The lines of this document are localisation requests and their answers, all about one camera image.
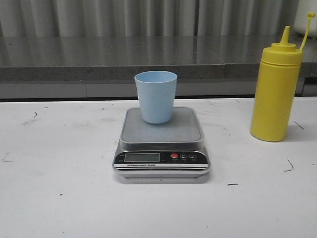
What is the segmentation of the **light blue plastic cup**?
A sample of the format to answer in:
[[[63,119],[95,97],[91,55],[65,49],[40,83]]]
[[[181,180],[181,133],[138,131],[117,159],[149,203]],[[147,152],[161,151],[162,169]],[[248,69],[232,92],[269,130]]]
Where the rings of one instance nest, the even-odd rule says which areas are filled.
[[[172,118],[177,78],[169,71],[147,71],[135,76],[144,121],[161,124]]]

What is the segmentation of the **grey steel counter shelf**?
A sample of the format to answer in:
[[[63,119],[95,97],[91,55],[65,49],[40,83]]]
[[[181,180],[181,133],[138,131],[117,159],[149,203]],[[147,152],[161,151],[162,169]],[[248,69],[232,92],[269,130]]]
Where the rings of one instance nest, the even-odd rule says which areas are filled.
[[[167,37],[3,37],[2,101],[136,99],[136,74],[177,74],[176,97],[255,93],[265,47],[279,35]]]

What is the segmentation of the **white container in background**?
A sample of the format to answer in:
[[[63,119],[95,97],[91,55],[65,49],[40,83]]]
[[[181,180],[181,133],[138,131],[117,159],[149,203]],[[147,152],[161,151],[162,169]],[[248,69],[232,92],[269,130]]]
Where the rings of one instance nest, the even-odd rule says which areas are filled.
[[[299,0],[296,16],[293,24],[294,31],[297,34],[304,35],[307,26],[307,14],[315,13],[315,17],[311,20],[310,31],[308,36],[317,38],[317,0]]]

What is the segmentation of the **yellow squeeze bottle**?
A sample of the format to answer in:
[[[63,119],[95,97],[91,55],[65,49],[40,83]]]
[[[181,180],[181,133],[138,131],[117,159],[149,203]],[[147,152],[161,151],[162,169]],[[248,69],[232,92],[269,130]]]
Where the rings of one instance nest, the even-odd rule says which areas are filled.
[[[250,133],[257,139],[277,142],[285,138],[312,19],[299,48],[289,42],[290,27],[285,26],[281,40],[264,48],[258,73]]]

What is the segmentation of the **silver electronic kitchen scale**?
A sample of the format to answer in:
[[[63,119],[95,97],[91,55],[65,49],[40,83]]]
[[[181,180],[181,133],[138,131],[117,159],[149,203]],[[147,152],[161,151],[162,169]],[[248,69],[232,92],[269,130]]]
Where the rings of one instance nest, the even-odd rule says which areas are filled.
[[[171,120],[145,122],[140,108],[127,110],[113,170],[125,178],[198,178],[211,169],[196,112],[175,107]]]

